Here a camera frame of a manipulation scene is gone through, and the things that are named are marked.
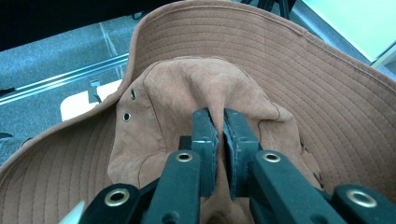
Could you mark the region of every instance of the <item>suede hat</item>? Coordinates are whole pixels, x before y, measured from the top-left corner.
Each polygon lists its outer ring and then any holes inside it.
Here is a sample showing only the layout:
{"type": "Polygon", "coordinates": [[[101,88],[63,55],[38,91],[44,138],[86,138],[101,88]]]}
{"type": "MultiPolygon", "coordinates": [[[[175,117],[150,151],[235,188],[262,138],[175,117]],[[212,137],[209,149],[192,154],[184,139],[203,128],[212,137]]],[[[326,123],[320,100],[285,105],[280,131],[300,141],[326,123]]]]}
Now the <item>suede hat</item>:
{"type": "MultiPolygon", "coordinates": [[[[258,8],[158,8],[134,31],[118,90],[0,167],[0,222],[55,223],[111,184],[144,187],[203,107],[218,133],[225,107],[243,113],[262,147],[285,154],[317,188],[359,184],[396,202],[395,90],[390,78],[258,8]]],[[[219,139],[217,186],[201,201],[201,222],[252,222],[248,199],[229,196],[219,139]]]]}

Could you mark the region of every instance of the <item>hat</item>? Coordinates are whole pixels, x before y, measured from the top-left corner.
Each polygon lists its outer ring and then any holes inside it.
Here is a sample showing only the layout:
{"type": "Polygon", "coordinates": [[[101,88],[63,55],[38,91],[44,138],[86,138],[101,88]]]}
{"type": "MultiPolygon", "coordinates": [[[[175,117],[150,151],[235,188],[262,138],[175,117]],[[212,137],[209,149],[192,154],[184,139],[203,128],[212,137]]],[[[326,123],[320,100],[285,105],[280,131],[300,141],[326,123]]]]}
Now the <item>hat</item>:
{"type": "MultiPolygon", "coordinates": [[[[263,148],[316,187],[352,183],[396,202],[396,84],[304,28],[255,7],[183,1],[136,27],[118,90],[92,111],[29,140],[0,167],[0,222],[54,223],[113,183],[161,175],[191,113],[245,115],[263,148]]],[[[201,222],[251,222],[229,196],[223,144],[201,222]]]]}

